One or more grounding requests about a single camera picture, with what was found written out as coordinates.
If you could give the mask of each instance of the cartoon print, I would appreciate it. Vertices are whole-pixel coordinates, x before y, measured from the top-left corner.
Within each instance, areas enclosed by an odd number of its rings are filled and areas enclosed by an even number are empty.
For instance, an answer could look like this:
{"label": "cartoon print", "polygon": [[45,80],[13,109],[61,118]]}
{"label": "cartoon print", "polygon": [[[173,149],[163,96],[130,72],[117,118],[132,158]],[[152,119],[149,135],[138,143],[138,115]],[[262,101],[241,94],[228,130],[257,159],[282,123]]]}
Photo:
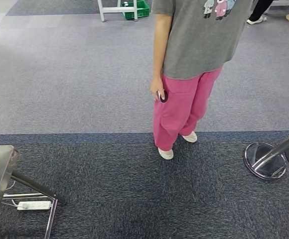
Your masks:
{"label": "cartoon print", "polygon": [[231,10],[233,8],[233,6],[235,4],[235,0],[226,0],[226,11],[225,15],[224,17],[228,16],[230,14]]}
{"label": "cartoon print", "polygon": [[217,5],[215,12],[216,12],[216,20],[222,20],[226,12],[227,3],[225,0],[217,0]]}
{"label": "cartoon print", "polygon": [[206,2],[204,4],[204,7],[203,7],[205,19],[210,18],[211,16],[213,6],[214,6],[214,0],[206,0]]}

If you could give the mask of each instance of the gray t-shirt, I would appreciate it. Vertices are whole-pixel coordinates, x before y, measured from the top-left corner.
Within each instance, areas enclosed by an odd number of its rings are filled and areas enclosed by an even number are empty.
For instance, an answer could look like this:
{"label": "gray t-shirt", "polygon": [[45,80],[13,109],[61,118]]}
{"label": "gray t-shirt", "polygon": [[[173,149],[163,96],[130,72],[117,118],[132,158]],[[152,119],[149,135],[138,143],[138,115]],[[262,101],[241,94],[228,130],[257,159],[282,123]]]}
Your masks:
{"label": "gray t-shirt", "polygon": [[163,73],[188,80],[231,60],[252,2],[154,0],[154,13],[173,16]]}

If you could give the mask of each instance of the white sneaker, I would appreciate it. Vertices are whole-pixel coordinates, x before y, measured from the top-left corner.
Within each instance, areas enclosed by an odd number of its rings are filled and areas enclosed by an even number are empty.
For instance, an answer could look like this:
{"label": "white sneaker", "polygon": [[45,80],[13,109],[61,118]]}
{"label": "white sneaker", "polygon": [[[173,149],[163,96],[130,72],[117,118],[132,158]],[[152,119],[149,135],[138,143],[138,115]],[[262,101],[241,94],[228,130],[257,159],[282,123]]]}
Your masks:
{"label": "white sneaker", "polygon": [[268,20],[265,16],[260,16],[259,18],[259,20],[257,21],[250,21],[249,19],[247,20],[247,23],[250,24],[250,25],[253,25],[253,24],[257,24],[257,23],[262,23],[262,21],[266,21]]}
{"label": "white sneaker", "polygon": [[192,131],[192,133],[191,133],[188,136],[182,136],[182,137],[190,143],[195,143],[197,141],[197,136],[194,131]]}
{"label": "white sneaker", "polygon": [[157,148],[157,150],[159,151],[160,155],[164,159],[170,160],[173,158],[173,150],[172,149],[169,151],[163,151],[160,148]]}

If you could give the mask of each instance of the metal frame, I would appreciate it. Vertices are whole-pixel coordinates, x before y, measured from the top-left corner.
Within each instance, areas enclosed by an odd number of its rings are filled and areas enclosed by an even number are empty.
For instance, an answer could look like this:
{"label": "metal frame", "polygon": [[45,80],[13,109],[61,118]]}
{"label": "metal frame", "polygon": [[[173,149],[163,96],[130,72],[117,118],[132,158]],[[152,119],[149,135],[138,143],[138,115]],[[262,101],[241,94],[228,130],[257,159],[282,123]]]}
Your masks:
{"label": "metal frame", "polygon": [[282,177],[286,170],[284,153],[289,150],[289,137],[278,146],[256,142],[247,147],[245,165],[259,178],[274,180]]}
{"label": "metal frame", "polygon": [[103,7],[101,0],[98,0],[101,22],[105,22],[104,13],[131,12],[135,13],[135,21],[138,21],[137,0],[133,0],[134,6],[121,6],[121,0],[118,0],[117,7]]}
{"label": "metal frame", "polygon": [[52,232],[52,227],[54,222],[54,218],[56,212],[56,207],[58,203],[64,205],[66,200],[60,195],[55,194],[46,187],[36,183],[33,180],[31,180],[28,177],[26,177],[20,172],[13,171],[11,179],[25,185],[27,187],[36,190],[39,193],[28,193],[28,194],[13,194],[3,196],[3,200],[10,200],[10,199],[28,199],[28,198],[49,198],[52,200],[51,212],[49,214],[48,222],[47,223],[46,232],[45,234],[45,239],[49,239]]}

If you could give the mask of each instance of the black pants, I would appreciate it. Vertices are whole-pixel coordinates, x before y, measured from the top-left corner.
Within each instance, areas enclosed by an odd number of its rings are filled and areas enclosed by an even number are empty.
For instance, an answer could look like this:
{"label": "black pants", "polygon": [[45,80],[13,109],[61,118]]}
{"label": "black pants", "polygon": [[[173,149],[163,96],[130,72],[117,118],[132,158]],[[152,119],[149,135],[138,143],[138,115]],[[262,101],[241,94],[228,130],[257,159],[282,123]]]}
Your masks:
{"label": "black pants", "polygon": [[253,12],[249,17],[250,21],[257,21],[262,14],[268,9],[273,0],[259,0],[255,6]]}

